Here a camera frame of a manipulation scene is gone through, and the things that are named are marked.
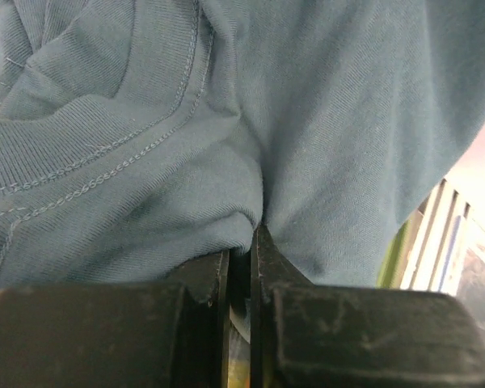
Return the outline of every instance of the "cloth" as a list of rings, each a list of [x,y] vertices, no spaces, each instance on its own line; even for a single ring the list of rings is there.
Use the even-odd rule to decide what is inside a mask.
[[[153,280],[268,225],[319,284],[485,121],[485,0],[0,0],[0,288]]]

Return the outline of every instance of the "black plastic object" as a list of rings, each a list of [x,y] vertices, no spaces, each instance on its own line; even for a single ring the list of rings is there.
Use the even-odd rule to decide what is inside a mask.
[[[227,384],[228,253],[139,285],[0,292],[0,388]]]
[[[312,285],[264,228],[251,303],[252,388],[485,388],[485,349],[457,300]]]

